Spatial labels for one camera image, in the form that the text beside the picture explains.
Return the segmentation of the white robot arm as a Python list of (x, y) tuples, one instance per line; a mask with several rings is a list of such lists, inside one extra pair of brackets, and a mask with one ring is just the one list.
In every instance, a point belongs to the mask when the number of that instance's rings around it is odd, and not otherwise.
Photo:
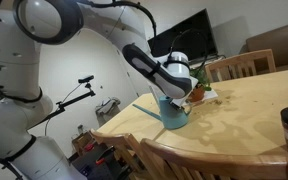
[(52, 110), (39, 78), (55, 67), (41, 66), (41, 45), (64, 44), (81, 29), (110, 41), (166, 96), (183, 101), (189, 95), (194, 82), (181, 56), (152, 56), (137, 17), (142, 9), (128, 1), (92, 0), (12, 0), (11, 9), (0, 7), (0, 163), (30, 180), (87, 180), (52, 138), (29, 132)]

